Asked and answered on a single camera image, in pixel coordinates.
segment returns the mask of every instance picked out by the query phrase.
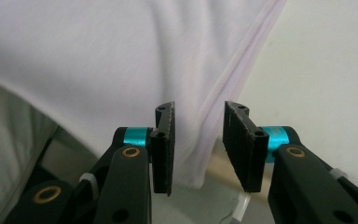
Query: white fabric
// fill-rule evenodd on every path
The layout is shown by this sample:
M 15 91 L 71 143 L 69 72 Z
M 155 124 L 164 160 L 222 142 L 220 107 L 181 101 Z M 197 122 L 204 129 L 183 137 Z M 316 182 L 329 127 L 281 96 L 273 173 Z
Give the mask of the white fabric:
M 102 155 L 176 103 L 174 178 L 199 187 L 223 102 L 283 0 L 0 0 L 0 85 Z
M 0 88 L 0 223 L 23 191 L 57 124 Z

